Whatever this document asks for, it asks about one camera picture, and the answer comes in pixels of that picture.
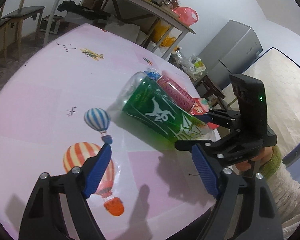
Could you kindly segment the right forearm white sleeve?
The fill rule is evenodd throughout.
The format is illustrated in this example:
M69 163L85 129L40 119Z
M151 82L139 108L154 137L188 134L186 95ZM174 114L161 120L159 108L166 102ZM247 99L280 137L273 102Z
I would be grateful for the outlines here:
M287 170L278 146L263 148L261 156L260 172L275 200L284 239L288 239L300 225L300 183Z

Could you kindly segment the right hand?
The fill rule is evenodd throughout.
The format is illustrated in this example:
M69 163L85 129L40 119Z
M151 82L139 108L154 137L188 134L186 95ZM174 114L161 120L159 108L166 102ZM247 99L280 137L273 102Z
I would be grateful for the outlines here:
M258 156L251 159L251 161L260 161L260 165L262 166L265 163L267 163L268 161L270 161L272 156L273 156L273 148L272 147L265 147L265 148L261 148L259 150ZM235 167L241 172L245 172L245 171L252 168L251 164L248 163L247 160L244 161L244 162L241 162L241 163L237 163L235 165Z

